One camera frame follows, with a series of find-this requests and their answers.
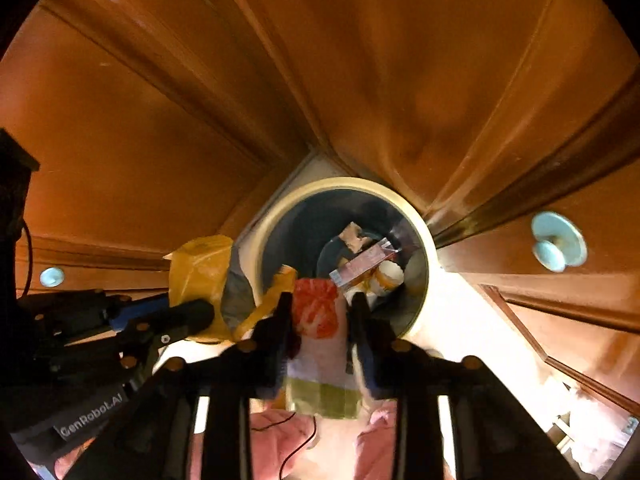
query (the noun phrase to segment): wire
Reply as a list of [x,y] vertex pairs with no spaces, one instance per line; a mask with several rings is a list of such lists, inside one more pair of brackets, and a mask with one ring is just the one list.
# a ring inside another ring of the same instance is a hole
[[31,280],[33,279],[33,244],[31,242],[31,233],[29,228],[27,227],[27,222],[22,220],[22,228],[24,229],[24,233],[27,235],[27,250],[29,253],[29,270],[27,271],[27,283],[24,285],[24,289],[22,290],[21,298],[26,296],[29,293],[29,288],[31,286]]
[[264,428],[251,428],[251,431],[266,431],[269,428],[273,428],[274,426],[277,426],[279,424],[284,424],[288,420],[291,420],[295,415],[296,415],[296,412],[293,412],[293,413],[291,413],[290,416],[288,416],[284,420],[281,420],[280,422],[274,422],[273,424],[269,424],[268,426],[265,426]]
[[311,434],[311,436],[306,439],[302,444],[300,444],[289,456],[286,457],[286,459],[284,459],[284,462],[282,463],[282,465],[280,466],[280,471],[278,473],[278,478],[279,480],[282,480],[282,472],[284,471],[284,466],[285,464],[289,461],[289,458],[291,458],[292,456],[294,456],[297,452],[299,452],[303,447],[305,447],[309,442],[311,442],[311,440],[313,439],[313,437],[316,436],[316,431],[318,430],[318,427],[316,426],[316,418],[314,417],[314,432]]

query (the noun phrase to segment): orange and white cup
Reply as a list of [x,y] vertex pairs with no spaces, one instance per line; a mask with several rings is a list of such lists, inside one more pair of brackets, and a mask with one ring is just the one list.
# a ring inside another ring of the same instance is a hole
[[404,272],[402,267],[395,262],[385,260],[376,267],[373,275],[369,278],[368,285],[371,292],[376,296],[382,297],[396,290],[403,282]]

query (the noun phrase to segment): cabinet knob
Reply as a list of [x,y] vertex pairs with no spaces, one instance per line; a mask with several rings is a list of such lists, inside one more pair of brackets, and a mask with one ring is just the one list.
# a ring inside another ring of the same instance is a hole
[[538,213],[531,221],[536,243],[533,254],[552,272],[562,272],[567,266],[581,266],[587,259],[587,244],[580,230],[558,213]]

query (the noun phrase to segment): trash can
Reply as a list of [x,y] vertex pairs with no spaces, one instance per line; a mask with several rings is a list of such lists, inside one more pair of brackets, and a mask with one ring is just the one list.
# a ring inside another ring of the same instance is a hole
[[258,290],[269,288],[283,264],[295,268],[299,278],[327,278],[346,256],[337,237],[349,222],[375,241],[386,237],[400,249],[404,283],[377,300],[372,315],[388,320],[397,336],[407,335],[428,298],[435,246],[419,213],[397,193],[369,180],[319,180],[277,202],[255,234]]

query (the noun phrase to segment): red food item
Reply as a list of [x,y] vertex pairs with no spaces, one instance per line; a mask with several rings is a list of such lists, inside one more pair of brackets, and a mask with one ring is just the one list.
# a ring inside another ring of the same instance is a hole
[[327,339],[338,330],[334,301],[338,288],[331,280],[302,278],[293,290],[293,326],[296,332],[314,339]]

